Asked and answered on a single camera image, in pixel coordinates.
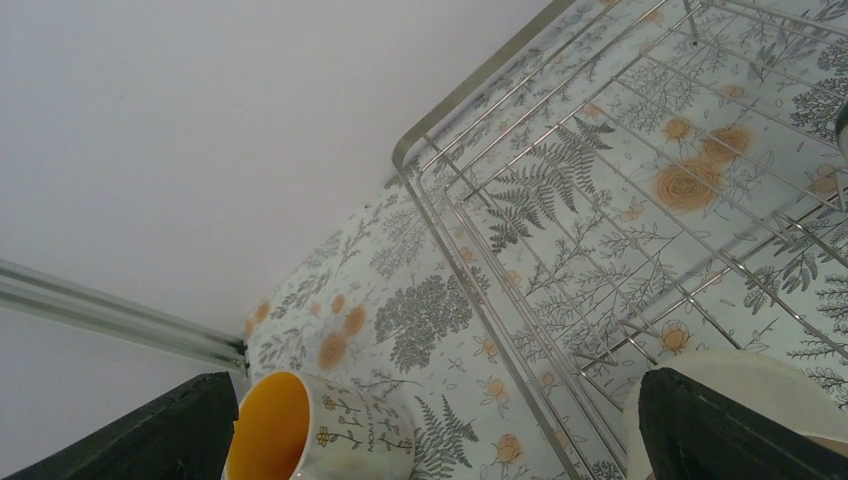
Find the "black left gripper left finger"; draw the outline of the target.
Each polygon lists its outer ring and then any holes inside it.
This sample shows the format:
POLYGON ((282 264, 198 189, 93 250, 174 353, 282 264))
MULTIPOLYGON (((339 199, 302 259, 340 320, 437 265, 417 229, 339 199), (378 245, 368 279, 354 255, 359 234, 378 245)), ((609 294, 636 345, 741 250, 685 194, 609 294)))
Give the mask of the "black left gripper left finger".
POLYGON ((220 479, 238 419, 227 372, 200 374, 11 479, 220 479))

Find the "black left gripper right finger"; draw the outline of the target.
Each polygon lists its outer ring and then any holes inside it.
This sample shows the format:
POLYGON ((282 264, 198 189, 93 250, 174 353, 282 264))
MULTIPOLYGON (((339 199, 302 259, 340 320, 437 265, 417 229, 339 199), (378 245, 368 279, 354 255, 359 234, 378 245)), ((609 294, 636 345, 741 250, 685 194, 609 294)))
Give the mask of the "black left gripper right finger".
POLYGON ((639 431, 656 479, 845 479, 847 457, 670 368, 643 376, 639 431))

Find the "white floral mug orange inside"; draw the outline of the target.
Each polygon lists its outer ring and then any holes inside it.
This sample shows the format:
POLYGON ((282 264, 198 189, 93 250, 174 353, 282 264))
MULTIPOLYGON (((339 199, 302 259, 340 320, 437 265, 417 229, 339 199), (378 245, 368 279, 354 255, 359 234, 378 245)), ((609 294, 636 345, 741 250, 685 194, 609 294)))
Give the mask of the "white floral mug orange inside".
POLYGON ((408 410, 357 389, 278 372, 244 396, 226 479, 408 479, 415 463, 408 410))

